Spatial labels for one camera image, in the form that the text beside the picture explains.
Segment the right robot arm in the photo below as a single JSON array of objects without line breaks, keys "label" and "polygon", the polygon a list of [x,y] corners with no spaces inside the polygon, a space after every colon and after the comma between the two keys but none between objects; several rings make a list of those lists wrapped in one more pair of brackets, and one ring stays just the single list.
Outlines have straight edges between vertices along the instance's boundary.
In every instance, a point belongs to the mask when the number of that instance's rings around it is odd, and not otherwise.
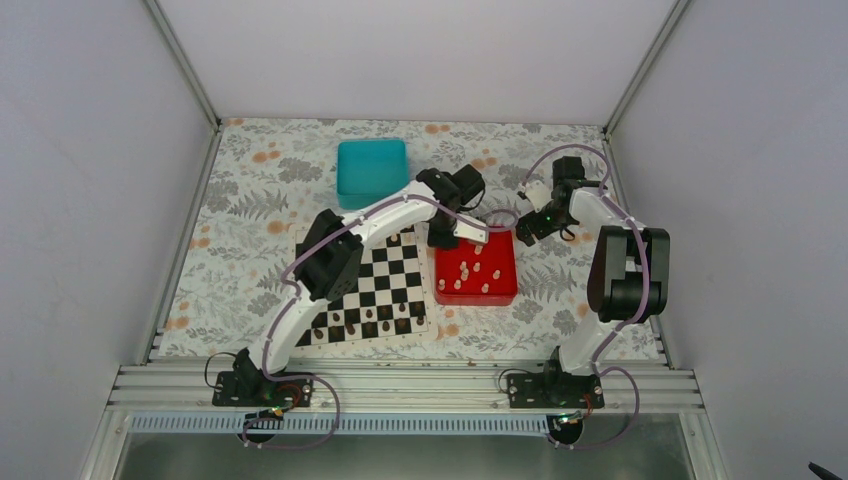
[{"label": "right robot arm", "polygon": [[550,191],[535,183],[521,192],[533,209],[517,223],[518,240],[532,246],[554,233],[566,235],[573,226],[596,237],[587,282],[594,316],[555,349],[542,374],[544,399],[565,407],[580,392],[595,390],[598,363],[615,336],[665,309],[670,236],[664,229],[638,222],[603,183],[588,180],[578,157],[555,160],[552,182]]}]

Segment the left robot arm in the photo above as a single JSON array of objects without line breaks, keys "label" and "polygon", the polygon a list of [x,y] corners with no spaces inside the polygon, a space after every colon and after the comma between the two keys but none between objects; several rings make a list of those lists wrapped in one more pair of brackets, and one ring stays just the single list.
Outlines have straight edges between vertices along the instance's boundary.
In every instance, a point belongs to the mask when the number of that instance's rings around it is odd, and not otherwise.
[{"label": "left robot arm", "polygon": [[356,286],[362,257],[377,242],[425,222],[431,248],[455,249],[461,240],[486,243],[489,227],[462,211],[484,187],[472,165],[455,173],[429,168],[378,203],[345,215],[320,212],[282,274],[289,291],[281,310],[258,340],[236,353],[221,393],[255,405],[270,402],[304,331],[321,309]]}]

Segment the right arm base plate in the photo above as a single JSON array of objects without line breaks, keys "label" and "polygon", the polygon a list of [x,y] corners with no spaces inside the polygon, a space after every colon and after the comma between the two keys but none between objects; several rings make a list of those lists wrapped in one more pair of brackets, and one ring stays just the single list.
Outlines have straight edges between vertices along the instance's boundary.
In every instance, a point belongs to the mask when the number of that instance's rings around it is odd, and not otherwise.
[{"label": "right arm base plate", "polygon": [[511,373],[506,392],[513,409],[598,409],[605,406],[596,375]]}]

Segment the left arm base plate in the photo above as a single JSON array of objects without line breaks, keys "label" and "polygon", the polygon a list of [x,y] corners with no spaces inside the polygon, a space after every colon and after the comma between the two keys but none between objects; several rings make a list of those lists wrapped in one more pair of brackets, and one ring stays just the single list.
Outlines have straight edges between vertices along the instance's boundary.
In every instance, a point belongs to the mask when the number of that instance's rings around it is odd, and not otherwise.
[{"label": "left arm base plate", "polygon": [[287,375],[281,382],[260,376],[249,385],[234,372],[221,372],[211,403],[215,407],[251,407],[257,409],[306,408],[310,406],[314,381],[305,374]]}]

